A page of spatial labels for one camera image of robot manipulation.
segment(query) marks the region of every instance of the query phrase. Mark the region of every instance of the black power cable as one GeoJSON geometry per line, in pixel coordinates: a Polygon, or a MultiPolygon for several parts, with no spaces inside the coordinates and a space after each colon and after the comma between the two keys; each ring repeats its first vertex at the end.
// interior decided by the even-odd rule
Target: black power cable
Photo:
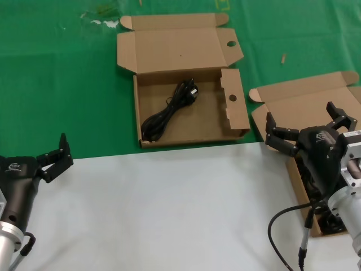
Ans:
{"type": "Polygon", "coordinates": [[[177,110],[194,103],[197,96],[198,87],[194,84],[193,79],[178,84],[170,102],[168,103],[168,100],[166,101],[167,107],[143,122],[141,127],[143,140],[158,141],[163,135],[173,114],[177,110]]]}
{"type": "MultiPolygon", "coordinates": [[[[307,218],[309,219],[306,219],[305,221],[305,226],[306,224],[312,224],[312,217],[313,217],[313,213],[314,211],[316,210],[316,208],[319,206],[318,203],[320,201],[322,201],[324,198],[326,198],[326,196],[328,196],[329,194],[332,193],[332,191],[334,190],[334,188],[336,187],[338,183],[338,177],[335,178],[335,180],[333,181],[332,185],[329,187],[329,190],[326,191],[323,195],[321,195],[321,197],[319,199],[315,199],[313,202],[309,202],[309,203],[305,203],[305,204],[301,204],[301,205],[297,205],[297,206],[293,206],[293,207],[289,207],[285,210],[282,210],[280,212],[278,212],[270,221],[269,225],[268,225],[268,238],[270,240],[270,243],[273,247],[273,249],[275,250],[277,256],[280,258],[280,260],[282,261],[282,263],[287,267],[287,269],[289,271],[294,271],[290,266],[289,264],[286,262],[286,260],[282,257],[281,253],[279,252],[279,250],[277,249],[276,245],[275,245],[275,242],[273,241],[272,239],[272,234],[271,234],[271,229],[272,229],[272,225],[273,223],[275,222],[275,220],[280,217],[281,215],[283,215],[284,213],[288,213],[288,212],[291,212],[291,211],[295,211],[295,210],[299,210],[299,209],[303,209],[303,208],[307,208],[307,207],[312,207],[309,211],[309,215],[307,215],[307,218]]],[[[304,252],[303,254],[300,255],[300,253],[298,254],[298,262],[300,263],[300,269],[301,271],[303,271],[303,262],[305,260],[305,257],[306,257],[306,253],[304,252]]]]}
{"type": "Polygon", "coordinates": [[[26,257],[30,253],[36,241],[36,238],[32,233],[26,232],[24,235],[28,236],[30,239],[28,243],[20,251],[22,257],[26,257]]]}

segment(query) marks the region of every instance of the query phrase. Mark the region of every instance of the box flap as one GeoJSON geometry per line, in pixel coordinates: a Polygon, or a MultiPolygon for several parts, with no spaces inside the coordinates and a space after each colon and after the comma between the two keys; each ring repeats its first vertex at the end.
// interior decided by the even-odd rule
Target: box flap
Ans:
{"type": "Polygon", "coordinates": [[[135,55],[135,33],[128,32],[117,36],[117,63],[132,72],[137,72],[135,55]]]}
{"type": "Polygon", "coordinates": [[[216,28],[219,14],[177,15],[206,18],[207,27],[164,28],[118,34],[118,65],[137,74],[185,71],[189,69],[226,68],[243,57],[233,29],[216,28]]]}
{"type": "Polygon", "coordinates": [[[226,13],[122,16],[120,24],[130,30],[160,30],[218,27],[226,24],[226,13]]]}
{"type": "Polygon", "coordinates": [[[356,72],[334,72],[298,80],[261,86],[252,89],[249,97],[254,102],[272,102],[299,95],[311,94],[328,89],[336,89],[358,82],[356,72]]]}
{"type": "MultiPolygon", "coordinates": [[[[268,100],[265,104],[252,112],[252,117],[263,139],[266,137],[266,115],[271,112],[279,127],[293,128],[301,130],[312,126],[326,125],[332,121],[327,113],[326,105],[333,102],[337,108],[342,108],[345,112],[357,120],[361,120],[361,87],[347,87],[346,85],[356,82],[357,73],[354,72],[338,72],[328,75],[312,77],[311,80],[295,80],[293,84],[284,88],[284,93],[293,91],[298,86],[296,81],[312,82],[309,85],[314,91],[305,91],[302,95],[291,95],[278,100],[268,100]]],[[[253,99],[258,99],[258,92],[254,92],[253,99]]],[[[361,123],[358,122],[356,129],[361,129],[361,123]]]]}
{"type": "Polygon", "coordinates": [[[349,87],[349,91],[352,95],[361,103],[361,86],[351,86],[349,87]]]}
{"type": "Polygon", "coordinates": [[[250,129],[239,70],[222,69],[221,72],[221,86],[226,96],[226,114],[231,129],[250,129]]]}

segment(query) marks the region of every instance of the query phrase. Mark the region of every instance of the green mat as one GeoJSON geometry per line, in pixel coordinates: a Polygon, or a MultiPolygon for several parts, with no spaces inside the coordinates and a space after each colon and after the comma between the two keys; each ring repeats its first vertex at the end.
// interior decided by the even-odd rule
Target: green mat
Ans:
{"type": "MultiPolygon", "coordinates": [[[[245,55],[236,67],[248,95],[275,82],[361,71],[360,6],[360,0],[143,0],[142,6],[138,0],[2,0],[0,154],[55,149],[61,132],[75,158],[143,151],[131,73],[116,64],[116,34],[124,30],[105,20],[227,12],[245,55]]],[[[247,100],[247,107],[250,114],[257,105],[247,100]]],[[[259,140],[252,128],[239,143],[259,140]]]]}

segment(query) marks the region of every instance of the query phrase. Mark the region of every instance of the open cardboard box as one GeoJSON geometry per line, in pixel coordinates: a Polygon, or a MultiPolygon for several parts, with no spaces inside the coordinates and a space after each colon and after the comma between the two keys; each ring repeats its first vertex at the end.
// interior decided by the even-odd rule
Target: open cardboard box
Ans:
{"type": "MultiPolygon", "coordinates": [[[[249,93],[251,100],[264,103],[252,112],[253,120],[265,140],[268,112],[272,113],[277,126],[301,130],[331,122],[326,111],[326,105],[331,101],[337,108],[359,120],[356,130],[360,130],[361,87],[349,86],[358,80],[356,72],[335,72],[252,89],[249,93]]],[[[340,128],[338,131],[343,133],[347,130],[340,128]]],[[[288,160],[287,170],[299,204],[308,203],[309,198],[294,158],[288,160]]],[[[301,212],[305,218],[308,210],[303,209],[301,212]]],[[[311,235],[330,236],[322,234],[316,219],[311,235]]]]}
{"type": "Polygon", "coordinates": [[[123,16],[133,30],[117,37],[118,65],[136,73],[134,97],[142,147],[227,141],[249,131],[238,69],[243,57],[235,31],[217,28],[227,14],[123,16]],[[166,107],[178,83],[194,78],[199,96],[177,111],[157,142],[142,140],[145,119],[166,107]]]}

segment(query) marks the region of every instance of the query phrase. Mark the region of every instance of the cable connector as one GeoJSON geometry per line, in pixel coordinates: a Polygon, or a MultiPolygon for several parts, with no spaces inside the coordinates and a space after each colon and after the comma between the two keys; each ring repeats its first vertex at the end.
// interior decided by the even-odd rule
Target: cable connector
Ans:
{"type": "Polygon", "coordinates": [[[300,250],[298,251],[298,266],[300,267],[301,270],[303,270],[303,267],[305,265],[307,246],[309,244],[309,237],[311,234],[312,224],[314,222],[314,213],[315,213],[314,209],[311,208],[305,220],[305,228],[303,229],[302,243],[300,246],[300,250]]]}

